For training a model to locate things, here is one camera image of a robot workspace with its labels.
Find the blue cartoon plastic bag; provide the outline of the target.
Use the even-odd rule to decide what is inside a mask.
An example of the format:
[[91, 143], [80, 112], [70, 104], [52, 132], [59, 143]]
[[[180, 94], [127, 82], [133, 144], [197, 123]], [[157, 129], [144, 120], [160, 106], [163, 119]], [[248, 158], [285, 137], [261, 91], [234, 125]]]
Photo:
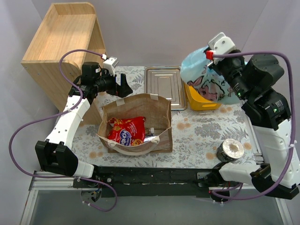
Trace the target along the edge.
[[181, 79], [206, 100], [224, 105], [238, 104], [240, 100], [224, 77], [207, 67], [210, 61], [204, 53], [206, 48], [205, 46], [191, 52], [182, 61]]

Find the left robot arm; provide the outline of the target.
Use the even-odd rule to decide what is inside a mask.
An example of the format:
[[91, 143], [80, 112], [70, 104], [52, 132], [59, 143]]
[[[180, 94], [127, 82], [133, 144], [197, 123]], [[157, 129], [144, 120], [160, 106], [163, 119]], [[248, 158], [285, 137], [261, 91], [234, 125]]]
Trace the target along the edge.
[[46, 139], [38, 141], [35, 146], [43, 171], [83, 177], [84, 183], [91, 188], [99, 184], [100, 176], [94, 172], [94, 165], [80, 161], [71, 149], [77, 128], [98, 93], [106, 92], [120, 98], [132, 94], [125, 74], [120, 75], [120, 84], [117, 84], [116, 64], [117, 59], [110, 57], [102, 65], [97, 62], [82, 65], [82, 74], [73, 81], [68, 94], [65, 114], [60, 116]]

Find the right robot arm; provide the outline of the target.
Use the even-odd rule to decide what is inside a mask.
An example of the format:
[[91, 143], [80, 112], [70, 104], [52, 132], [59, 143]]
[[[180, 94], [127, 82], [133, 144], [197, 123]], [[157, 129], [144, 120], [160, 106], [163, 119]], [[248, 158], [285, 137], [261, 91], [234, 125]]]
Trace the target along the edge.
[[293, 199], [300, 191], [300, 161], [295, 149], [294, 100], [273, 89], [284, 75], [292, 75], [291, 65], [282, 68], [276, 52], [252, 52], [244, 61], [237, 50], [218, 55], [207, 51], [209, 68], [223, 76], [250, 119], [264, 163], [254, 167], [220, 163], [213, 169], [217, 186], [228, 181], [252, 184], [259, 196]]

